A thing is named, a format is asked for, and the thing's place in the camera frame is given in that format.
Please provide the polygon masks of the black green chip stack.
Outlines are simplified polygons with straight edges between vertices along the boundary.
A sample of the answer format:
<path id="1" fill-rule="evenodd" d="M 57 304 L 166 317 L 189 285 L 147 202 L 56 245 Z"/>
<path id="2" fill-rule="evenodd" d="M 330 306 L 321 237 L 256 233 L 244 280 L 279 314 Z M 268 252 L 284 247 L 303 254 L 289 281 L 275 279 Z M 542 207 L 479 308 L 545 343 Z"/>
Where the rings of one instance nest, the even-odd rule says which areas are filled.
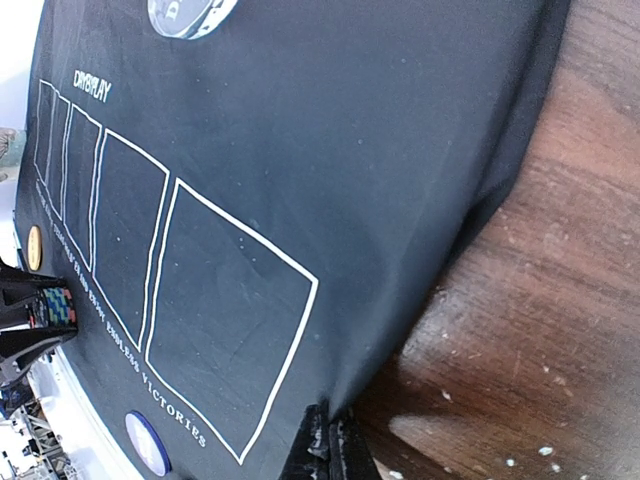
<path id="1" fill-rule="evenodd" d="M 29 307 L 29 313 L 31 328 L 77 326 L 76 310 L 71 292 L 67 288 L 40 290 Z"/>

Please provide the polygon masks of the orange big blind button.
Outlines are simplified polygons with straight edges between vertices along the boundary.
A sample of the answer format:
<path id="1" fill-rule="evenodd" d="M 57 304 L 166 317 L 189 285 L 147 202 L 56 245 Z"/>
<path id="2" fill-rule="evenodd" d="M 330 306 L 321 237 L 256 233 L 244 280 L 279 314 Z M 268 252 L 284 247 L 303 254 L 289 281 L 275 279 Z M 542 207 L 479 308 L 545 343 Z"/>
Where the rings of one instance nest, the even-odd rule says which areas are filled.
<path id="1" fill-rule="evenodd" d="M 39 271 L 43 261 L 42 232 L 38 225 L 33 225 L 29 230 L 27 242 L 27 262 L 32 271 Z"/>

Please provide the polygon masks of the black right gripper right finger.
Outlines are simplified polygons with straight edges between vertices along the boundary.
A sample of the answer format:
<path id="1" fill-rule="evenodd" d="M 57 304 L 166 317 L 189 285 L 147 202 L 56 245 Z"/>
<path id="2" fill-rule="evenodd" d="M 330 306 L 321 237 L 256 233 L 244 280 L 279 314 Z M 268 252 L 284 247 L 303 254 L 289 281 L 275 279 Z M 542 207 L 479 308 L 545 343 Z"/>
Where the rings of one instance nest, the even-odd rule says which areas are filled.
<path id="1" fill-rule="evenodd" d="M 309 405 L 279 476 L 282 480 L 379 480 L 351 410 L 331 420 L 328 404 Z"/>

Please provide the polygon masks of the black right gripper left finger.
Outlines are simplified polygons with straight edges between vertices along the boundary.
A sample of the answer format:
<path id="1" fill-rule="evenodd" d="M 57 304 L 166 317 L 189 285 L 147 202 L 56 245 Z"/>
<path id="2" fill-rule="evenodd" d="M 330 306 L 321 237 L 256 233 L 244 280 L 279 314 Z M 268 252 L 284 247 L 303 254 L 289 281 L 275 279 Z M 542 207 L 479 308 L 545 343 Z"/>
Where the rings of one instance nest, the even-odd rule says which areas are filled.
<path id="1" fill-rule="evenodd" d="M 30 327 L 31 303 L 40 290 L 52 287 L 67 288 L 67 284 L 61 278 L 37 275 L 5 263 L 1 265 L 1 383 L 3 385 L 17 384 L 26 376 L 36 360 L 77 335 L 78 323 L 76 327 Z"/>

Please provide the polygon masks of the purple small blind button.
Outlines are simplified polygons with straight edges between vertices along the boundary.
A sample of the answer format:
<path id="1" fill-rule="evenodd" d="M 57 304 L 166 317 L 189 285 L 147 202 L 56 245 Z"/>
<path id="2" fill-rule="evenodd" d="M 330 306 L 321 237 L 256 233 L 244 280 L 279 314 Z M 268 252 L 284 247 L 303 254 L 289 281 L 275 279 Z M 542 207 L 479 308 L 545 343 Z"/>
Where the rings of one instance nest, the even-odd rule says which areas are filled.
<path id="1" fill-rule="evenodd" d="M 133 410 L 125 415 L 125 428 L 144 465 L 156 476 L 166 476 L 171 471 L 169 456 L 151 423 Z"/>

